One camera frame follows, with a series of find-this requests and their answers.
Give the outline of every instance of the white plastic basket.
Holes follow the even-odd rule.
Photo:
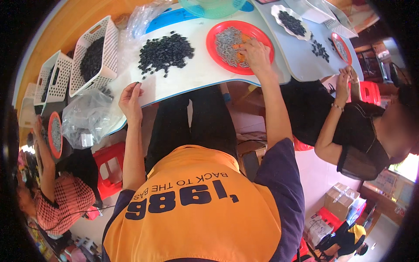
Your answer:
[[[88,82],[84,81],[80,72],[80,63],[87,48],[97,39],[105,37],[103,42],[102,66],[100,71]],[[70,77],[70,97],[87,89],[101,88],[116,78],[116,63],[118,57],[118,29],[111,16],[100,20],[85,32],[77,41],[74,50],[74,65]]]
[[[45,105],[50,102],[64,101],[72,64],[73,59],[61,53],[61,50],[59,50],[42,65],[38,81],[36,82],[34,97],[35,106]],[[51,79],[49,83],[47,83],[49,72],[53,67]],[[42,94],[44,93],[45,88],[48,89],[47,98],[42,102]]]
[[[351,24],[345,13],[331,3],[327,1],[325,1],[325,3],[328,5],[330,10],[336,14],[336,17],[338,18],[338,20],[330,19],[324,22],[326,27],[335,32],[336,34],[345,38],[358,37],[358,33],[355,31],[353,25]]]
[[[336,19],[324,0],[285,0],[285,2],[302,18],[315,23]]]
[[[21,111],[19,113],[19,126],[32,128],[34,126],[36,115],[34,108],[36,84],[29,83],[22,100]]]

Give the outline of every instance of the white plate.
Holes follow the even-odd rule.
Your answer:
[[[280,11],[283,12],[287,12],[290,16],[293,16],[295,19],[298,19],[301,21],[301,25],[304,27],[305,29],[305,34],[304,36],[300,36],[300,35],[296,35],[295,33],[291,32],[288,28],[285,27],[285,25],[282,23],[281,20],[278,19],[278,14]],[[311,37],[311,31],[308,29],[308,25],[306,22],[303,21],[303,19],[301,18],[301,16],[299,14],[297,14],[296,12],[294,12],[291,8],[286,8],[283,5],[273,5],[271,7],[271,15],[273,15],[275,17],[275,20],[277,21],[277,23],[282,26],[285,31],[287,33],[289,33],[292,36],[297,37],[299,40],[309,40]]]

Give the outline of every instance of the pile of screws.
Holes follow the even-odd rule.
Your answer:
[[[348,54],[346,53],[342,42],[340,42],[339,40],[336,40],[335,46],[336,46],[336,49],[339,51],[340,55],[342,56],[343,60],[345,62],[348,62]]]
[[[317,57],[321,56],[322,58],[324,58],[326,60],[327,63],[329,63],[329,55],[326,52],[326,49],[323,47],[322,44],[318,43],[317,40],[314,40],[314,42],[311,44],[312,46],[312,52],[313,54],[315,54]]]
[[[230,26],[216,34],[215,37],[216,51],[223,62],[234,67],[249,67],[246,61],[240,60],[238,50],[234,48],[243,44],[242,32],[240,30]]]
[[[80,63],[80,72],[85,82],[92,79],[102,67],[103,42],[105,37],[94,41],[86,50]]]
[[[61,132],[59,130],[59,119],[55,117],[51,123],[52,144],[57,152],[61,151]]]
[[[290,16],[289,13],[280,11],[278,14],[278,19],[284,24],[284,26],[293,32],[295,35],[304,36],[306,33],[305,28],[301,25],[301,21],[296,19],[293,16]]]
[[[49,72],[49,75],[48,75],[48,78],[47,78],[47,83],[45,85],[44,92],[42,93],[42,96],[41,96],[41,102],[45,102],[45,100],[47,98],[49,82],[51,81],[52,71],[54,70],[54,67],[55,67],[55,65],[51,68],[51,71]]]
[[[191,47],[186,37],[170,32],[172,35],[163,36],[161,39],[147,39],[146,44],[140,50],[140,61],[138,68],[142,75],[164,69],[164,77],[167,77],[170,66],[183,68],[186,66],[185,58],[194,57],[194,48]]]

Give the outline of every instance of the yellow shirt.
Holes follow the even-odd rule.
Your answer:
[[[363,236],[367,235],[367,232],[365,231],[365,228],[361,225],[355,224],[353,227],[351,227],[348,230],[349,233],[353,233],[355,235],[355,244],[358,242],[358,240]]]

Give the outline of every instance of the bracelet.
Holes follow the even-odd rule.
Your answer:
[[[343,107],[341,107],[341,106],[338,106],[337,104],[335,104],[335,103],[332,103],[332,105],[331,105],[332,107],[336,107],[336,108],[339,108],[340,110],[342,110],[342,112],[343,111],[345,111],[344,109],[343,109]]]

